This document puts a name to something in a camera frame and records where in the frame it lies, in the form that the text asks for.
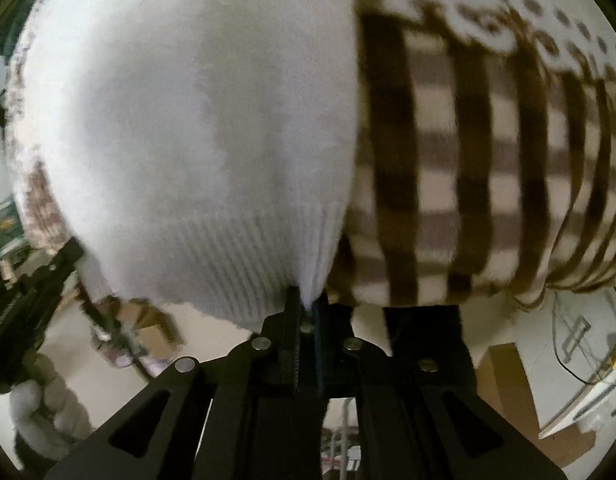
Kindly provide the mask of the white gloved hand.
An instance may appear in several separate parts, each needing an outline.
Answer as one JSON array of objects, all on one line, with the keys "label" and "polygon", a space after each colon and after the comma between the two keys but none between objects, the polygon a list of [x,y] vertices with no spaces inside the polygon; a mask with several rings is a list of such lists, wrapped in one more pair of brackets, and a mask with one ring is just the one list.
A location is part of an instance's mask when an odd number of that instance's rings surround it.
[{"label": "white gloved hand", "polygon": [[25,370],[29,378],[9,396],[15,435],[41,458],[64,460],[92,434],[89,414],[47,356],[36,354]]}]

